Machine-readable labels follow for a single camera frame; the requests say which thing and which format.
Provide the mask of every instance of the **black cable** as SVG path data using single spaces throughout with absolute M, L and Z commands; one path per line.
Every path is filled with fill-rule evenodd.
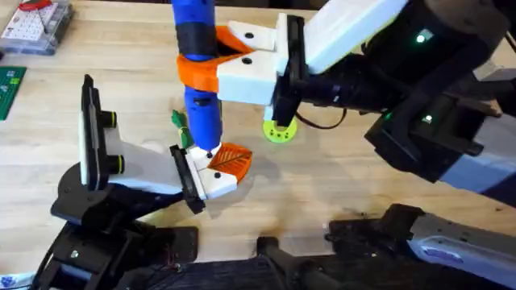
M 507 42 L 509 43 L 509 45 L 513 48 L 514 52 L 516 52 L 516 43 L 514 43 L 514 40 L 511 37 L 511 35 L 509 34 L 509 32 L 507 32 L 507 34 L 506 34 L 506 39 L 507 39 Z
M 54 247 L 56 246 L 56 241 L 57 239 L 59 239 L 61 234 L 65 232 L 69 227 L 70 225 L 68 223 L 65 223 L 63 229 L 57 235 L 57 238 L 54 240 L 54 242 L 52 242 L 52 244 L 48 248 L 47 252 L 45 253 L 45 256 L 43 257 L 43 261 L 41 261 L 40 266 L 38 267 L 38 271 L 36 271 L 34 278 L 32 279 L 32 284 L 28 285 L 29 290 L 36 290 L 39 287 L 38 280 L 40 279 L 41 273 L 43 273 L 43 270 L 47 266 L 48 260 L 50 260 L 50 258 L 52 257 L 52 252 L 54 251 Z
M 314 122 L 304 118 L 298 112 L 296 112 L 296 117 L 299 119 L 299 121 L 303 122 L 307 126 L 311 126 L 313 128 L 321 129 L 321 130 L 335 129 L 337 126 L 339 126 L 342 123 L 342 121 L 344 121 L 344 119 L 346 118 L 346 115 L 347 115 L 347 109 L 343 109 L 342 110 L 342 117 L 340 117 L 340 120 L 335 125 L 332 125 L 332 126 L 321 126 L 321 125 L 318 125 L 318 124 L 316 124 L 316 123 L 314 123 Z
M 274 262 L 266 255 L 262 255 L 262 257 L 267 261 L 268 266 L 271 268 L 271 271 L 273 272 L 274 276 L 276 277 L 277 282 L 280 285 L 281 290 L 287 290 L 288 287 L 286 285 L 285 279 L 282 279 L 280 276 L 280 269 L 274 264 Z

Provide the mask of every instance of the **wooden surface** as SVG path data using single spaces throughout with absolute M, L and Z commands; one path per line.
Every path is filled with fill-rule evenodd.
M 14 0 L 0 2 L 5 20 Z M 74 2 L 77 14 L 54 57 L 8 56 L 2 65 L 29 69 L 6 122 L 0 122 L 0 273 L 34 271 L 63 221 L 49 213 L 56 186 L 77 162 L 81 84 L 91 74 L 102 106 L 119 114 L 125 140 L 149 147 L 177 143 L 172 109 L 183 106 L 176 36 L 167 5 Z M 273 27 L 278 10 L 221 8 L 229 19 Z M 311 12 L 294 12 L 311 16 Z M 339 110 L 303 106 L 320 123 Z M 470 226 L 516 235 L 516 210 L 475 193 L 430 184 L 390 168 L 364 140 L 376 116 L 350 112 L 335 130 L 300 126 L 295 140 L 276 145 L 262 135 L 262 109 L 224 104 L 223 140 L 254 152 L 239 188 L 208 201 L 193 216 L 183 204 L 145 219 L 158 226 L 196 225 L 200 261 L 246 259 L 261 233 L 282 237 L 294 254 L 329 250 L 323 241 L 335 218 L 379 217 L 394 202 L 423 207 Z

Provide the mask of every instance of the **yellow ring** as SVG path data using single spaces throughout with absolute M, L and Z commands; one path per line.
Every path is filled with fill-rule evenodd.
M 119 174 L 122 174 L 122 156 L 119 155 Z
M 263 125 L 265 137 L 274 143 L 286 143 L 293 139 L 298 131 L 296 119 L 292 119 L 290 125 L 285 130 L 276 128 L 276 121 L 264 121 Z

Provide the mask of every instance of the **circuit board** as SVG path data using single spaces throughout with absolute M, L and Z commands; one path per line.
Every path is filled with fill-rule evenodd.
M 0 121 L 7 118 L 26 70 L 23 67 L 0 67 Z

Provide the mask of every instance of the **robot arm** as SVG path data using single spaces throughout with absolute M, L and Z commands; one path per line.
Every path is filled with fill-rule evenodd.
M 264 106 L 264 120 L 278 126 L 290 125 L 301 102 L 381 114 L 365 138 L 391 166 L 487 193 L 516 173 L 514 153 L 487 137 L 514 139 L 504 128 L 516 118 L 477 101 L 514 95 L 514 74 L 489 83 L 473 77 L 489 75 L 481 65 L 509 41 L 504 5 L 512 4 L 332 0 L 306 24 L 286 14 L 276 29 L 229 22 L 233 42 L 250 51 L 221 57 L 210 75 L 180 56 L 178 71 L 195 89 L 212 82 L 220 100 Z M 361 44 L 363 54 L 350 53 Z M 467 184 L 476 174 L 487 177 Z
M 213 157 L 199 147 L 170 147 L 161 153 L 120 139 L 117 114 L 103 111 L 94 81 L 85 76 L 82 88 L 82 111 L 79 118 L 79 156 L 81 183 L 88 190 L 99 191 L 108 184 L 160 195 L 183 194 L 194 212 L 204 208 L 202 201 L 222 196 L 236 189 L 237 176 L 217 170 Z M 222 144 L 212 152 L 224 150 Z M 240 171 L 248 170 L 250 163 Z

